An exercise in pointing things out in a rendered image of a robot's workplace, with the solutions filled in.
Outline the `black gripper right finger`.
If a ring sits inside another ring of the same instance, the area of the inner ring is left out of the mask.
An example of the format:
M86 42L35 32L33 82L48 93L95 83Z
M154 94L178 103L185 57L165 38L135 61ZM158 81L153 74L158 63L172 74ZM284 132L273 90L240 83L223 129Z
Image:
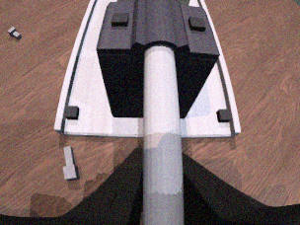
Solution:
M183 152L185 225L300 225L300 203L265 206Z

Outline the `white and grey cylinder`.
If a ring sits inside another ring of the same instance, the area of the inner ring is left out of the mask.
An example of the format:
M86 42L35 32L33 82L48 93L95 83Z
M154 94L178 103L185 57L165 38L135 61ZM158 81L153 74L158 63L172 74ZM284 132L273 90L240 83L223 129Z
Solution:
M145 50L142 225L185 225L182 134L172 46Z

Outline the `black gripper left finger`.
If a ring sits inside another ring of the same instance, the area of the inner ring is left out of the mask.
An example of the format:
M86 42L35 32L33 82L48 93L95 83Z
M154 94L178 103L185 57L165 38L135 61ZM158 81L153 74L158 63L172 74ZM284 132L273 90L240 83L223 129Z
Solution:
M143 147L137 147L71 211L54 218L0 214L0 225L139 225L143 200Z

